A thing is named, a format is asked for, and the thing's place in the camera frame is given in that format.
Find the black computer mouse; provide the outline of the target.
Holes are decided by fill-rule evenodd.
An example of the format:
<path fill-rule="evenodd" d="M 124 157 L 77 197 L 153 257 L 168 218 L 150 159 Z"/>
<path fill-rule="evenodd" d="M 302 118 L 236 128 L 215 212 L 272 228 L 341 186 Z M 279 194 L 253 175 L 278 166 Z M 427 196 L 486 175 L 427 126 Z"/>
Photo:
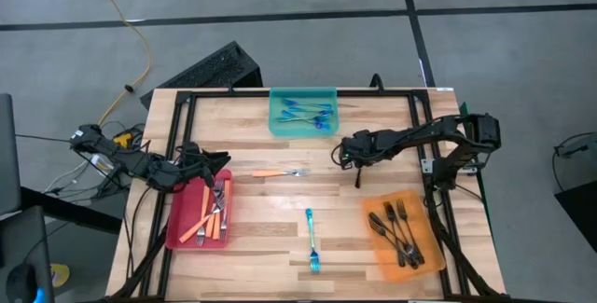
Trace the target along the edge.
<path fill-rule="evenodd" d="M 8 303 L 45 303 L 45 290 L 37 284 L 35 268 L 21 263 L 7 275 Z"/>

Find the teal plastic bin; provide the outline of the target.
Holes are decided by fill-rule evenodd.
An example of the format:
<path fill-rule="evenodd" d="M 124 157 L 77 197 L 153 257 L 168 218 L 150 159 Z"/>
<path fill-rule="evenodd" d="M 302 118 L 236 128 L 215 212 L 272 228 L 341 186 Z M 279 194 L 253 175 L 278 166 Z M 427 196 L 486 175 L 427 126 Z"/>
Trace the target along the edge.
<path fill-rule="evenodd" d="M 276 118 L 282 115 L 282 111 L 287 111 L 287 107 L 282 103 L 282 99 L 295 100 L 301 103 L 329 103 L 332 104 L 334 111 L 332 116 L 328 117 L 330 125 L 329 130 L 318 130 L 313 125 L 305 122 L 277 122 Z M 269 129 L 276 137 L 328 137 L 334 135 L 340 126 L 340 114 L 338 108 L 338 92 L 335 87 L 288 87 L 270 89 L 269 98 Z M 322 109 L 309 106 L 303 108 Z M 293 113 L 300 117 L 315 117 L 319 115 L 311 113 Z"/>

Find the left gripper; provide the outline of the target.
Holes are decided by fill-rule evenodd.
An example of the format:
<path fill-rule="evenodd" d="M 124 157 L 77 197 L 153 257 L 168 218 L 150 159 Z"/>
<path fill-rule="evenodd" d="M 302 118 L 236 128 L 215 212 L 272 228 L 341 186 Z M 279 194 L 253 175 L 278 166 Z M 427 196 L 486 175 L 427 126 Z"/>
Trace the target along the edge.
<path fill-rule="evenodd" d="M 176 150 L 179 153 L 177 166 L 180 169 L 178 183 L 187 183 L 200 177 L 207 186 L 214 186 L 219 169 L 213 166 L 225 166 L 231 160 L 228 152 L 207 153 L 193 142 L 184 142 Z"/>

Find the yellow tape roll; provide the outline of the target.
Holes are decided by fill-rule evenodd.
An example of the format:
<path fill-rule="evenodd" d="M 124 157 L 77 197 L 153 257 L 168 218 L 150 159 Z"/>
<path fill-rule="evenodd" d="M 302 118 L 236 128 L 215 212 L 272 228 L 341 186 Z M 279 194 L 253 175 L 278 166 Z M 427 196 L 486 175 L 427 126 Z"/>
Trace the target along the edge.
<path fill-rule="evenodd" d="M 50 264 L 51 282 L 55 289 L 63 287 L 68 282 L 70 274 L 70 268 L 65 264 Z"/>

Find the black panel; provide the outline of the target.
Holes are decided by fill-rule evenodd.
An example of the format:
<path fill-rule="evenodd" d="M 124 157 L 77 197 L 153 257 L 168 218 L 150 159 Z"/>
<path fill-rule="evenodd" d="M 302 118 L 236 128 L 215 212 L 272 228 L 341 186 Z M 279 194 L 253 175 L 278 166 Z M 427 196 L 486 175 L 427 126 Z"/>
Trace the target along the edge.
<path fill-rule="evenodd" d="M 556 193 L 555 198 L 597 253 L 597 180 Z"/>

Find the grey monitor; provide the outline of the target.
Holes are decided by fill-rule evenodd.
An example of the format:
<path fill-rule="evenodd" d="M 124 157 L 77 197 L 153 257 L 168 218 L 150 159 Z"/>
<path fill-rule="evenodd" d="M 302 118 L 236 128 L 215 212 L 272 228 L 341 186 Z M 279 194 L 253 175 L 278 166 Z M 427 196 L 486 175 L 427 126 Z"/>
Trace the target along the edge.
<path fill-rule="evenodd" d="M 0 93 L 0 214 L 21 206 L 21 181 L 12 98 Z"/>

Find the orange plastic bin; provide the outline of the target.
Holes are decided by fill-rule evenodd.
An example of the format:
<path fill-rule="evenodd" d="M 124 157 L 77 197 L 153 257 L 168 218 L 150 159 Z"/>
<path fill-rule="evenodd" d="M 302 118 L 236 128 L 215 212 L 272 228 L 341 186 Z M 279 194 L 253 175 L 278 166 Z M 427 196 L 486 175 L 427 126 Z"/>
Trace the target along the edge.
<path fill-rule="evenodd" d="M 410 228 L 425 260 L 425 263 L 419 264 L 417 269 L 413 269 L 409 265 L 401 268 L 397 263 L 395 249 L 385 238 L 377 235 L 369 227 L 368 214 L 375 213 L 386 226 L 391 228 L 383 207 L 383 203 L 389 201 L 396 212 L 396 235 L 412 247 L 407 226 L 397 213 L 396 202 L 398 200 L 404 201 Z M 366 198 L 362 201 L 362 212 L 368 226 L 382 279 L 387 282 L 404 282 L 446 268 L 446 261 L 431 228 L 426 209 L 423 206 L 423 199 L 417 191 L 402 190 L 379 197 Z"/>

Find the black desk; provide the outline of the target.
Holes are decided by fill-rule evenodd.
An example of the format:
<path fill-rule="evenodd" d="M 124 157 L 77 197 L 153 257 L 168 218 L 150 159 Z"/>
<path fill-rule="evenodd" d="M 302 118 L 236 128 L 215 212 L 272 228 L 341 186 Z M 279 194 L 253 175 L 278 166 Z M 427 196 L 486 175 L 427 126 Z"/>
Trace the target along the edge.
<path fill-rule="evenodd" d="M 49 244 L 44 217 L 63 220 L 107 233 L 117 234 L 121 220 L 92 209 L 50 197 L 24 187 L 21 206 L 13 215 L 0 220 L 0 303 L 7 300 L 7 275 L 21 263 L 35 268 L 37 284 L 45 290 L 45 303 L 54 303 L 50 275 Z"/>

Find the pink plastic bin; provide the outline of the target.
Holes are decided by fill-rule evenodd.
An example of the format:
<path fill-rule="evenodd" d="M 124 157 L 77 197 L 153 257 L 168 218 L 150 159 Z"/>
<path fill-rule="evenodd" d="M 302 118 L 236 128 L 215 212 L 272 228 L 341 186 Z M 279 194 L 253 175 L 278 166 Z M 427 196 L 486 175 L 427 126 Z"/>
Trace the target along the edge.
<path fill-rule="evenodd" d="M 193 227 L 197 222 L 201 220 L 201 205 L 203 189 L 205 187 L 204 181 L 200 178 L 194 178 L 188 182 L 183 190 L 173 197 L 172 208 L 170 213 L 169 224 L 167 225 L 167 234 L 165 245 L 171 250 L 217 250 L 224 249 L 229 240 L 229 234 L 231 232 L 231 213 L 232 213 L 232 191 L 233 191 L 233 178 L 232 171 L 225 169 L 220 171 L 216 179 L 230 179 L 230 198 L 229 198 L 229 210 L 228 210 L 228 228 L 227 236 L 224 241 L 216 241 L 212 237 L 205 237 L 202 246 L 196 244 L 196 234 L 194 234 L 188 241 L 181 243 L 178 238 L 183 235 L 188 229 Z M 214 204 L 214 191 L 210 193 L 210 204 L 208 206 L 207 213 L 212 211 L 212 205 Z"/>

